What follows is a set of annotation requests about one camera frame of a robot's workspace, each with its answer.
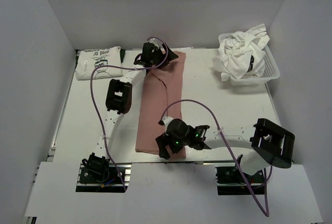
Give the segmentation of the pink t shirt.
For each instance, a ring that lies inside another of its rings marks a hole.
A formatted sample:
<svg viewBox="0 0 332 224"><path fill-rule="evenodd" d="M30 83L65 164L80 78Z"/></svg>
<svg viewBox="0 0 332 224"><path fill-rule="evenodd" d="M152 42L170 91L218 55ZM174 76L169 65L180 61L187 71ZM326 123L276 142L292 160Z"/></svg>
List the pink t shirt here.
<svg viewBox="0 0 332 224"><path fill-rule="evenodd" d="M165 132L158 122L171 103L182 99L186 53L161 69L152 69L144 78L135 151L159 154L156 138Z"/></svg>

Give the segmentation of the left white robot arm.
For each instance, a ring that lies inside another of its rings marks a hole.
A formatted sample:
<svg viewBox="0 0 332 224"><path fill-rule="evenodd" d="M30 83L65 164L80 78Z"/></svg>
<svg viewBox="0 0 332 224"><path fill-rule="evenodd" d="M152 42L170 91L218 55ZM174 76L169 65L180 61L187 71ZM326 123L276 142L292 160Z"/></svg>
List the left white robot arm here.
<svg viewBox="0 0 332 224"><path fill-rule="evenodd" d="M105 157L113 165L116 165L110 155L109 148L124 115L131 108L133 87L151 70L161 69L177 58L178 55L164 41L157 37L150 37L143 44L142 52L135 57L132 67L111 65L111 68L122 69L127 73L118 79L109 81L105 101L106 116L104 118L98 110L93 94L93 77L96 69L93 70L90 76L90 94L101 124L100 140L94 151L98 157Z"/></svg>

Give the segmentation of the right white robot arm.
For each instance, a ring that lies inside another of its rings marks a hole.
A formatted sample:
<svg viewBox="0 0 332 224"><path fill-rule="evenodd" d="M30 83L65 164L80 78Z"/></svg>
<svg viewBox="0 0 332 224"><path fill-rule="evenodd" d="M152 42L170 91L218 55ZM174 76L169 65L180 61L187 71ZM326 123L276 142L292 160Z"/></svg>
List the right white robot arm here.
<svg viewBox="0 0 332 224"><path fill-rule="evenodd" d="M159 157L167 160L186 146L195 150L230 147L250 150L237 158L242 172L248 176L269 166L288 169L292 165L294 134L265 118L259 118L252 127L226 134L209 125L192 127L170 116L159 123L164 127L164 132L156 137Z"/></svg>

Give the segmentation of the crumpled white shirts pile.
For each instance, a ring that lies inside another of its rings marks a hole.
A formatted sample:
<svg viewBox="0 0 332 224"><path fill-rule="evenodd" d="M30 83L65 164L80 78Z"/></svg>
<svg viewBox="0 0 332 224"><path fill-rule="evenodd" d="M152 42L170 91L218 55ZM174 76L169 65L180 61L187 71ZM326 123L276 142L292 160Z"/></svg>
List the crumpled white shirts pile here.
<svg viewBox="0 0 332 224"><path fill-rule="evenodd" d="M230 78L260 78L265 70L265 52L270 37L266 26L260 24L245 32L236 31L219 43L219 55L212 59L213 69L221 81Z"/></svg>

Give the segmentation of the folded dark green t shirt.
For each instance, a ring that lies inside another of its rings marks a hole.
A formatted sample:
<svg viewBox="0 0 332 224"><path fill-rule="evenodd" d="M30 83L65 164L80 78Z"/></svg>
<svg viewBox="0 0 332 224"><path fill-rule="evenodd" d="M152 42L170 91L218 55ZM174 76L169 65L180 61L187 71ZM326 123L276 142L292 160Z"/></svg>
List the folded dark green t shirt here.
<svg viewBox="0 0 332 224"><path fill-rule="evenodd" d="M121 60L121 65L123 65L123 61L125 59L126 55L126 50L125 49L120 49L120 60Z"/></svg>

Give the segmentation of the folded white printed t shirt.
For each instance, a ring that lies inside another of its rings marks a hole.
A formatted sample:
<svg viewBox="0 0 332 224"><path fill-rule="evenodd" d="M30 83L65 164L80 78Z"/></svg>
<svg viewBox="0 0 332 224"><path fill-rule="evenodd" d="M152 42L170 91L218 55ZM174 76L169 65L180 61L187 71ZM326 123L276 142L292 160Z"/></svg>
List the folded white printed t shirt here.
<svg viewBox="0 0 332 224"><path fill-rule="evenodd" d="M78 54L75 75L77 80L90 80L93 70L96 71L93 79L122 77L123 71L113 66L121 66L121 47L115 46L105 49L86 49Z"/></svg>

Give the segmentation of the white plastic basket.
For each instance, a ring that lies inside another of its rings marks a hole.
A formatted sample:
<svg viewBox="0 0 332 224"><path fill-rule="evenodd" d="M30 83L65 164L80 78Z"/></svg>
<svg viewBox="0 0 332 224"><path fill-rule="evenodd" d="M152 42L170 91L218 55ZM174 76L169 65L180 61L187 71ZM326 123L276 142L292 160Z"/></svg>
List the white plastic basket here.
<svg viewBox="0 0 332 224"><path fill-rule="evenodd" d="M227 33L227 34L220 34L218 37L218 41L220 43L220 41L224 38L226 38L228 35L230 35L231 33ZM275 80L278 79L280 76L280 71L276 65L276 62L269 50L268 45L265 46L265 48L263 49L263 51L265 52L265 57L264 57L264 61L265 61L265 70L264 70L264 74L262 77L260 78L243 78L243 79L234 79L234 78L230 78L228 80L230 80L230 83L233 86L251 86L251 85L263 85L271 80Z"/></svg>

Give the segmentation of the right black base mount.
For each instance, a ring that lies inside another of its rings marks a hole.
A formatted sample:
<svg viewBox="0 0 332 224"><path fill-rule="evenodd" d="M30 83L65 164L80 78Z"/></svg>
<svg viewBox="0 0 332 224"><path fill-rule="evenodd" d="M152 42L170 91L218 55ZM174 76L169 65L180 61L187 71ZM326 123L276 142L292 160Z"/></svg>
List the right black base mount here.
<svg viewBox="0 0 332 224"><path fill-rule="evenodd" d="M216 169L216 183L218 195L250 195L238 169L233 166L218 166ZM262 170L253 176L245 174L253 192L264 195L265 175Z"/></svg>

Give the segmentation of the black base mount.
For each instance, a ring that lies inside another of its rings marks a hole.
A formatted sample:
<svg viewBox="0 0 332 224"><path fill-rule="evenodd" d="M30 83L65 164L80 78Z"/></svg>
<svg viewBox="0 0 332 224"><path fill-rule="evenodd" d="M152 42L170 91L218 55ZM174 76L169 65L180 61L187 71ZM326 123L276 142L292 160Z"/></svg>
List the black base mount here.
<svg viewBox="0 0 332 224"><path fill-rule="evenodd" d="M92 153L82 159L76 192L124 193L130 181L131 165L114 166L110 159Z"/></svg>
<svg viewBox="0 0 332 224"><path fill-rule="evenodd" d="M216 183L218 195L250 195L238 169L233 166L218 166L216 169ZM262 170L253 176L245 174L253 192L264 195L265 175Z"/></svg>

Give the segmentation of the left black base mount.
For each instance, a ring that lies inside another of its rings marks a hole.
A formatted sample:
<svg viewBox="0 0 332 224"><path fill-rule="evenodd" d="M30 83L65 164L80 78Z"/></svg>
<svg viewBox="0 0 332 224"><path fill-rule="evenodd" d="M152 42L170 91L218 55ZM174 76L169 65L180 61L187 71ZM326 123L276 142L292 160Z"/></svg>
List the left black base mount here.
<svg viewBox="0 0 332 224"><path fill-rule="evenodd" d="M130 181L131 165L114 166L110 159L92 153L82 159L76 192L124 193Z"/></svg>

